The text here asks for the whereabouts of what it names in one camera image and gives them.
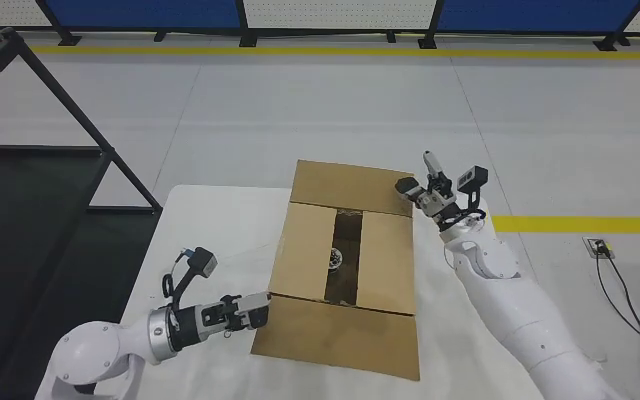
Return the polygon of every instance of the power outlet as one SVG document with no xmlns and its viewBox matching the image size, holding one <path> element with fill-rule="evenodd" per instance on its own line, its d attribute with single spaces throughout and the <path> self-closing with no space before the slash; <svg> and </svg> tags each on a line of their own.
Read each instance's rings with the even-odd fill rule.
<svg viewBox="0 0 640 400">
<path fill-rule="evenodd" d="M 616 255 L 613 254 L 613 248 L 611 247 L 611 244 L 609 244 L 609 242 L 607 242 L 606 240 L 604 240 L 604 238 L 588 238 L 588 237 L 583 237 L 582 241 L 584 242 L 584 245 L 587 247 L 587 251 L 589 252 L 589 255 L 591 256 L 591 258 L 599 258 L 601 260 L 606 260 L 607 256 L 604 254 L 598 254 L 598 245 L 597 242 L 602 240 L 605 244 L 605 246 L 607 246 L 607 249 L 609 249 L 609 254 L 611 259 L 613 260 L 614 258 L 616 258 Z"/>
</svg>

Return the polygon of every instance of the blue wall panel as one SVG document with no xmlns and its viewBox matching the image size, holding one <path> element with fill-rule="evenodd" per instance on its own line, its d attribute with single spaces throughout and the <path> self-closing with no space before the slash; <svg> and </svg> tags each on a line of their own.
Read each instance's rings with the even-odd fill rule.
<svg viewBox="0 0 640 400">
<path fill-rule="evenodd" d="M 610 32 L 638 0 L 445 0 L 438 30 Z"/>
<path fill-rule="evenodd" d="M 48 0 L 63 26 L 238 28 L 234 0 Z"/>
</svg>

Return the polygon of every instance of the white wall panel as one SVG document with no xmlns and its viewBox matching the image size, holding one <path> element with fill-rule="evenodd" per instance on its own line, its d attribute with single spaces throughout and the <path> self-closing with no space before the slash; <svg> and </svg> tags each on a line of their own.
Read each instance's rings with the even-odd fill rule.
<svg viewBox="0 0 640 400">
<path fill-rule="evenodd" d="M 636 17 L 631 21 L 625 32 L 640 32 L 640 13 L 636 15 Z"/>
<path fill-rule="evenodd" d="M 249 28 L 428 29 L 435 0 L 245 0 Z"/>
<path fill-rule="evenodd" d="M 0 26 L 50 26 L 34 0 L 0 0 Z"/>
</svg>

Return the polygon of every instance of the white tablecloth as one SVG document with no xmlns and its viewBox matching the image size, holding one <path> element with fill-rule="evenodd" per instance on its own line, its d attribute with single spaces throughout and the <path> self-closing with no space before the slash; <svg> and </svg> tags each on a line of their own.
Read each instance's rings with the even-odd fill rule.
<svg viewBox="0 0 640 400">
<path fill-rule="evenodd" d="M 209 279 L 193 281 L 183 307 L 266 290 L 289 194 L 288 189 L 175 187 L 122 323 L 164 304 L 162 275 L 184 247 L 214 252 L 219 265 Z M 420 382 L 251 355 L 254 333 L 243 331 L 229 339 L 212 336 L 159 366 L 148 365 L 138 398 L 540 400 L 526 371 L 484 327 L 443 258 L 435 224 L 419 212 L 414 213 L 414 251 Z M 177 268 L 176 282 L 185 269 L 184 264 Z M 97 393 L 117 384 L 100 384 Z"/>
</svg>

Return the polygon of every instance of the box flap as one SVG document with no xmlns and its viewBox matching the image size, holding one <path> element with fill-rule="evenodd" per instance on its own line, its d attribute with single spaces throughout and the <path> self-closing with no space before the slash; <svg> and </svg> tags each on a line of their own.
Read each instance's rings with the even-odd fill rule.
<svg viewBox="0 0 640 400">
<path fill-rule="evenodd" d="M 412 204 L 396 193 L 406 172 L 298 160 L 291 191 L 294 203 L 411 216 Z"/>
<path fill-rule="evenodd" d="M 411 316 L 273 296 L 251 353 L 420 380 Z"/>
<path fill-rule="evenodd" d="M 411 218 L 365 212 L 358 307 L 415 314 Z"/>
<path fill-rule="evenodd" d="M 336 210 L 289 203 L 269 291 L 324 299 Z"/>
</svg>

